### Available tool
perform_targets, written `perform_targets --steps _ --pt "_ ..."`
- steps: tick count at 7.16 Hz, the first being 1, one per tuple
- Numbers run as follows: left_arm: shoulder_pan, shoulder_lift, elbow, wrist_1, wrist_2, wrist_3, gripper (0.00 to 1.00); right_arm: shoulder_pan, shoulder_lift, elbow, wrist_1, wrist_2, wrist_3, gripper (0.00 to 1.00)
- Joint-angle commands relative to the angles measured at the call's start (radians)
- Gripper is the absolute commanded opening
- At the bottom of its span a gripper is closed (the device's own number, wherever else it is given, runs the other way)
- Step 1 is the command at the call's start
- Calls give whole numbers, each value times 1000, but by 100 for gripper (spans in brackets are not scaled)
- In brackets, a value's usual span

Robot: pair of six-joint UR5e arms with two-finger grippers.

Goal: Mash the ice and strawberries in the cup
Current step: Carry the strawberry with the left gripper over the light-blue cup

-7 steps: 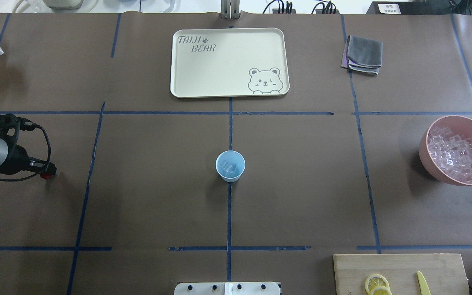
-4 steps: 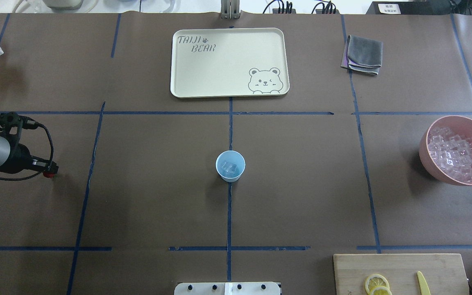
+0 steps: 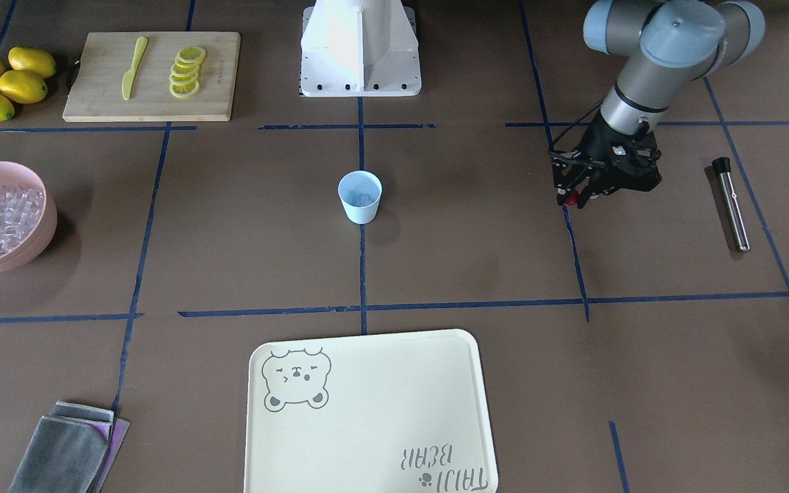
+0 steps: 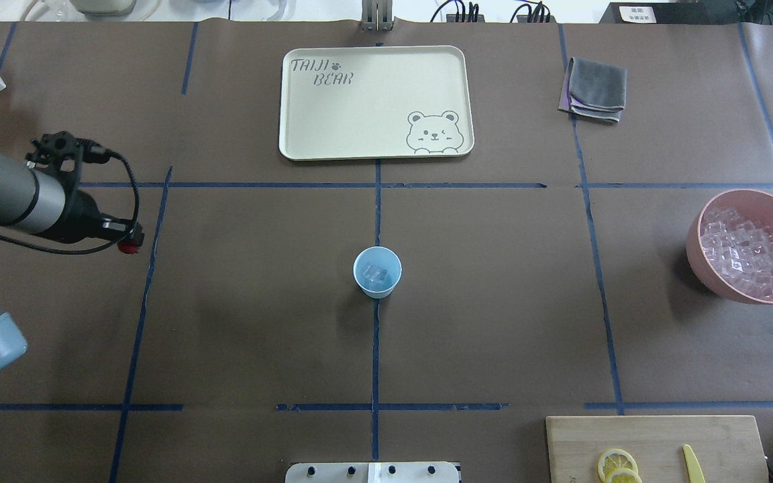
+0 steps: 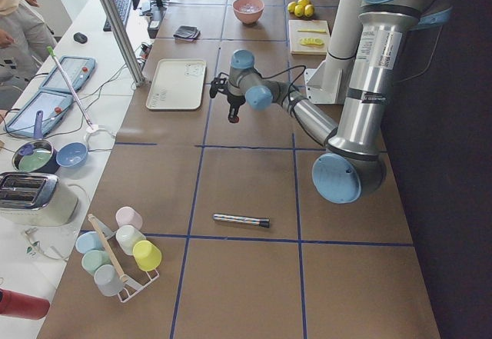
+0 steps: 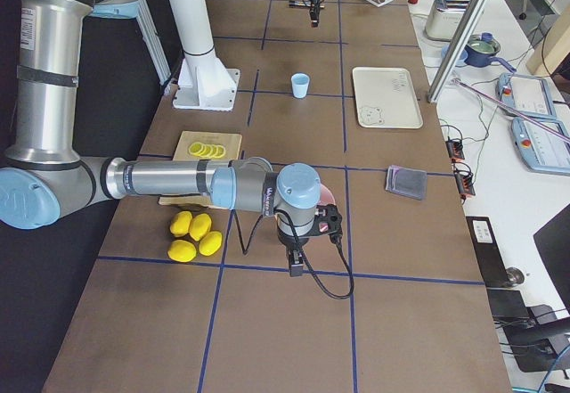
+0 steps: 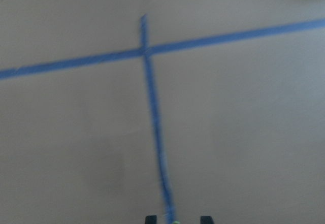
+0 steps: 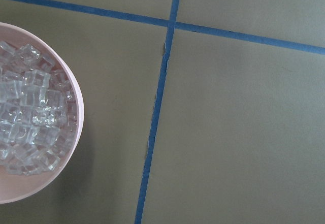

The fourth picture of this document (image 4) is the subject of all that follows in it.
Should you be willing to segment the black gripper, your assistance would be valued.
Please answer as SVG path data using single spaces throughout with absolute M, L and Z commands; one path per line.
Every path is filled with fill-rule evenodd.
M 106 239 L 118 248 L 140 248 L 144 244 L 142 224 L 135 219 L 102 217 L 96 201 L 75 184 L 65 184 L 64 207 L 58 220 L 41 232 L 41 238 L 59 244 L 76 244 L 84 239 Z

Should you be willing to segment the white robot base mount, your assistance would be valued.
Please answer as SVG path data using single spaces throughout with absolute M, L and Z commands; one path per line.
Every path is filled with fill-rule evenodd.
M 285 482 L 461 482 L 459 464 L 422 462 L 309 462 L 293 464 Z

